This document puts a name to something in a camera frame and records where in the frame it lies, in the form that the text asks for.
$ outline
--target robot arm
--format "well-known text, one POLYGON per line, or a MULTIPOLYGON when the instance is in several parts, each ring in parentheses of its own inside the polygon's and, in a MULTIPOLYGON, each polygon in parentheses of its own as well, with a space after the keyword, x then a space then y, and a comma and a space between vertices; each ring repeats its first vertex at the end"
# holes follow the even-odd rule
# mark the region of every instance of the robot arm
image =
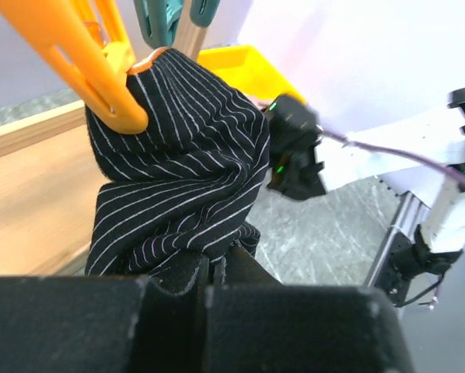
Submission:
MULTIPOLYGON (((289 98, 276 99, 266 115, 271 125, 273 158, 269 187, 295 200, 420 165, 410 158, 367 149, 400 149, 404 155, 412 153, 418 159, 452 166, 465 174, 465 89, 453 92, 449 107, 350 134, 343 138, 343 144, 337 140, 341 138, 318 127, 316 113, 309 113, 289 98), (359 147, 362 143, 367 144, 366 149, 359 147)), ((462 253, 465 188, 458 180, 446 176, 429 216, 417 227, 414 238, 415 242, 387 259, 388 275, 376 284, 392 294, 390 298, 396 305, 408 303, 404 301, 414 277, 426 272, 443 277, 462 253)))

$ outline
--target black cable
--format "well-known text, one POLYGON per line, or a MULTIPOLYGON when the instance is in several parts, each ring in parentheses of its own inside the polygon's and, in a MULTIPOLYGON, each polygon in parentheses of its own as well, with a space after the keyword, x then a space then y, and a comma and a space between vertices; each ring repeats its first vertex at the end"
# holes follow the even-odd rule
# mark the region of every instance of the black cable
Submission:
POLYGON ((416 296, 412 297, 411 299, 409 299, 408 301, 404 301, 402 303, 397 303, 395 304, 395 307, 397 308, 401 308, 401 307, 405 307, 406 305, 410 305, 414 302, 416 302, 417 300, 419 300, 420 298, 424 297, 425 295, 427 295, 427 293, 429 293, 430 291, 432 290, 435 290, 438 286, 440 286, 440 284, 443 282, 443 279, 445 278, 445 274, 442 274, 440 275, 439 279, 432 285, 428 286, 425 290, 421 291, 419 294, 417 294, 416 296))

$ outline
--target garment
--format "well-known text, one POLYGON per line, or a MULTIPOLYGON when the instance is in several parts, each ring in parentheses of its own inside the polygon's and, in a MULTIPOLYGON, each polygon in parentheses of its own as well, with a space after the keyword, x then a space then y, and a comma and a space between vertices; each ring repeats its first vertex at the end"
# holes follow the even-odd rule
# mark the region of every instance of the garment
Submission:
POLYGON ((267 171, 268 123, 241 92, 178 51, 163 51, 127 87, 149 116, 118 134, 86 108, 99 191, 86 274, 147 273, 179 250, 214 263, 231 245, 254 254, 245 222, 267 171))

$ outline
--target white wall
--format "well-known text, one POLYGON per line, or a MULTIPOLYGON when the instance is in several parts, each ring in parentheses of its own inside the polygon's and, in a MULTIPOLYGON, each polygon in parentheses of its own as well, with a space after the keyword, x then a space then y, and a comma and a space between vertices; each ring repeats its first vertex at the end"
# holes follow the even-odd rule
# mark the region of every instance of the white wall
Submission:
MULTIPOLYGON (((342 132, 445 104, 465 86, 465 0, 255 0, 239 41, 342 132)), ((399 192, 414 185, 427 204, 442 179, 424 168, 383 178, 399 192)))
MULTIPOLYGON (((222 0, 208 29, 204 47, 237 40, 253 0, 222 0)), ((146 46, 139 31, 132 0, 118 0, 119 10, 139 59, 146 46)), ((59 77, 30 49, 0 15, 0 107, 16 105, 66 88, 59 77)))

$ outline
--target yellow tray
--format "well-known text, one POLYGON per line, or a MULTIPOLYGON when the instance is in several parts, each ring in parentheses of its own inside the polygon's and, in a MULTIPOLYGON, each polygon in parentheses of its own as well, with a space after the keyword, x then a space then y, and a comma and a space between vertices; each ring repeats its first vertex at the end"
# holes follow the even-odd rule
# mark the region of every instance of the yellow tray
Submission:
POLYGON ((198 64, 230 86, 258 99, 275 99, 288 93, 306 103, 303 96, 254 47, 249 45, 200 52, 198 64))

